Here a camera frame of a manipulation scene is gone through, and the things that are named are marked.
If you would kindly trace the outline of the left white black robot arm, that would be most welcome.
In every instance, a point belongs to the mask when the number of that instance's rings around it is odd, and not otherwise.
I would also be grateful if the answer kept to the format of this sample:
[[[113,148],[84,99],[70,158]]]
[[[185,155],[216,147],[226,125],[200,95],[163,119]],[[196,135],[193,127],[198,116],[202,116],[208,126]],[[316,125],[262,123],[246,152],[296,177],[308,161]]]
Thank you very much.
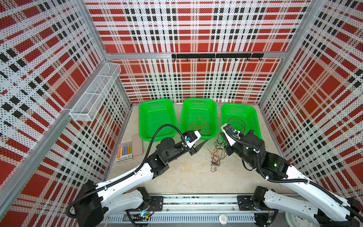
[[[150,153],[152,147],[148,147],[142,163],[136,168],[104,182],[86,182],[66,208],[66,216],[76,219],[80,227],[95,227],[120,211],[147,209],[151,196],[140,185],[162,175],[169,169],[169,163],[180,156],[196,154],[205,144],[204,141],[196,144],[201,139],[199,130],[181,132],[176,126],[165,124],[157,131],[165,127],[175,129],[181,141],[176,143],[173,138],[166,137],[156,146],[155,152]]]

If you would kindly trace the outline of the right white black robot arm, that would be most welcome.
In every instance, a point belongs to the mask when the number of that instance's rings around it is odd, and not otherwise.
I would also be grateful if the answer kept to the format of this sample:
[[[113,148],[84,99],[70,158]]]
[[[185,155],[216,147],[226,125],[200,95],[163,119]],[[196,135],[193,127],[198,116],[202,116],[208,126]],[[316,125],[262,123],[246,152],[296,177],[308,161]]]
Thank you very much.
[[[281,156],[266,151],[264,140],[250,130],[247,134],[224,124],[221,135],[228,155],[236,154],[244,166],[256,170],[270,183],[284,185],[303,199],[280,195],[258,186],[252,196],[257,209],[284,211],[306,219],[320,227],[359,227],[363,222],[361,204],[354,198],[340,197],[302,174]]]

